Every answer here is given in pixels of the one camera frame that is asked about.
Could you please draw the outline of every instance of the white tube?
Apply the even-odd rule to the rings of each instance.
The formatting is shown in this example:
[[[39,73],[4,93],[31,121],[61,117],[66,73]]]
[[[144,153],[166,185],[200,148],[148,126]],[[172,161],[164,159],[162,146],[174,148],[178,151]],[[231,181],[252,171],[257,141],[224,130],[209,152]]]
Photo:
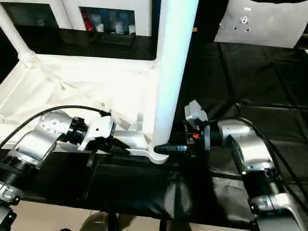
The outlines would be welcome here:
[[[161,54],[158,51],[158,55],[161,55],[161,68],[150,148],[167,143],[170,137],[197,6],[198,0],[168,1],[163,48]]]
[[[164,48],[164,39],[165,39],[165,29],[166,29],[166,20],[167,20],[167,8],[169,0],[161,0],[160,4],[160,16],[159,16],[159,34],[158,34],[158,43],[157,43],[157,53],[155,59],[155,66],[160,67],[162,61],[162,54]]]
[[[18,57],[31,57],[33,51],[29,49],[23,38],[16,30],[13,22],[6,13],[4,7],[0,3],[0,27],[8,37],[14,48],[17,50]]]

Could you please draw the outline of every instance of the black cable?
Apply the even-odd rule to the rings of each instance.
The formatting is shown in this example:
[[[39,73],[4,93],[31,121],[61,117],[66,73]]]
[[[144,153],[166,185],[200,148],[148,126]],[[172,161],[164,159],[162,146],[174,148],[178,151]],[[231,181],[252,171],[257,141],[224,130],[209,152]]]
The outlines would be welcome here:
[[[51,107],[48,108],[44,111],[41,111],[37,114],[35,114],[34,116],[30,117],[29,119],[27,119],[24,123],[22,123],[21,125],[19,125],[14,131],[12,131],[10,133],[10,135],[8,135],[1,143],[0,143],[0,149],[17,133],[19,132],[24,126],[26,126],[28,123],[30,123],[32,120],[36,119],[39,116],[44,115],[45,113],[48,112],[52,112],[55,110],[61,110],[61,109],[68,109],[68,108],[78,108],[78,109],[84,109],[84,110],[89,110],[89,111],[94,111],[94,112],[98,112],[101,114],[101,116],[107,116],[109,115],[108,112],[104,112],[101,109],[97,109],[97,108],[93,108],[93,107],[86,107],[86,106],[80,106],[80,105],[64,105],[64,106],[57,106],[57,107]]]
[[[308,201],[308,193],[307,193],[307,191],[304,189],[303,184],[300,182],[300,180],[298,179],[297,175],[293,172],[292,168],[287,163],[287,161],[285,160],[283,155],[280,153],[278,148],[263,134],[263,132],[259,128],[257,128],[251,121],[249,121],[247,119],[244,119],[244,118],[241,118],[241,117],[224,117],[224,118],[219,118],[219,119],[212,119],[212,120],[209,121],[209,123],[215,123],[215,122],[219,122],[219,121],[222,121],[222,120],[229,120],[229,119],[238,120],[238,121],[241,121],[241,122],[247,124],[248,126],[250,126],[256,132],[256,134],[267,145],[269,145],[269,147],[274,151],[274,153],[278,156],[278,158],[281,160],[282,164],[286,167],[286,169],[290,173],[290,175],[293,178],[293,180],[295,181],[296,185],[301,190],[305,200]],[[282,176],[282,171],[280,169],[280,166],[279,166],[279,163],[278,163],[277,159],[273,155],[272,155],[272,158],[273,158],[273,162],[274,162],[274,164],[275,164],[275,166],[277,168],[277,172]],[[285,188],[287,189],[287,191],[289,191],[289,193],[294,197],[296,202],[300,205],[300,207],[303,209],[303,211],[308,216],[308,209],[304,205],[304,203],[300,200],[300,198],[296,195],[296,193],[291,189],[291,187],[289,185],[287,185],[283,180],[282,180],[282,182],[283,182]]]

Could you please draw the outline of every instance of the white pipe connector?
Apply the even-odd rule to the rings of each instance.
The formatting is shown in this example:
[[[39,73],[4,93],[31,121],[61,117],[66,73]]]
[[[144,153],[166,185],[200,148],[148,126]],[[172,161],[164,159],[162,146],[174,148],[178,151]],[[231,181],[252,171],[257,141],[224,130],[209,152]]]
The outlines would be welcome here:
[[[1,3],[0,27],[16,49],[18,58],[23,61],[31,60],[35,53],[26,45]]]

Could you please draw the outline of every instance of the black plastic part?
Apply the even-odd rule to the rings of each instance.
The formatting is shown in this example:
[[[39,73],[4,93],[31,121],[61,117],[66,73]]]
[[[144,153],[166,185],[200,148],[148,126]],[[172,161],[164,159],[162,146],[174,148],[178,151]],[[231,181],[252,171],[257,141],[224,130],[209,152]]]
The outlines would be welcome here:
[[[113,138],[98,137],[93,141],[90,141],[86,147],[86,150],[96,152],[98,150],[117,155],[130,155],[130,151],[126,150],[130,148],[120,140]]]
[[[250,222],[250,230],[251,231],[260,231],[260,228],[259,228],[256,220],[253,220],[253,221]]]
[[[242,178],[249,198],[285,192],[275,169],[246,172]]]
[[[68,133],[64,141],[69,141],[72,144],[81,144],[88,130],[85,120],[75,117],[72,120]]]
[[[185,143],[190,146],[194,145],[196,143],[196,138],[194,138],[195,135],[199,136],[199,139],[202,139],[201,132],[194,129],[190,124],[188,124],[186,121],[183,122],[184,130],[185,130]]]
[[[154,147],[154,152],[167,155],[180,155],[185,153],[186,150],[187,147],[183,145],[163,144]]]
[[[103,110],[100,111],[100,115],[101,117],[104,117],[104,116],[111,116],[111,113],[110,112],[105,112]]]
[[[0,181],[23,190],[34,178],[38,169],[15,157],[6,156],[0,161]]]
[[[13,210],[10,210],[5,219],[0,223],[0,231],[10,231],[11,225],[15,221],[16,217],[16,213],[14,213]]]
[[[220,132],[211,130],[210,140],[211,140],[211,147],[220,146],[222,144],[222,137],[221,137]]]

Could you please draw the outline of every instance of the floor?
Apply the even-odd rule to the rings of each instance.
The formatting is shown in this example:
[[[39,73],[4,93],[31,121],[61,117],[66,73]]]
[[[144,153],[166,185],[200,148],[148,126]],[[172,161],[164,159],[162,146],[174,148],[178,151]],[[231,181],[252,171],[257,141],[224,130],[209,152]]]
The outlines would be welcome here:
[[[59,231],[63,228],[78,231],[84,220],[92,213],[86,209],[64,206],[46,205],[22,201],[13,207],[17,219],[12,225],[12,231]],[[193,231],[237,231],[221,227],[191,224]],[[159,231],[159,220],[136,217],[124,231]]]

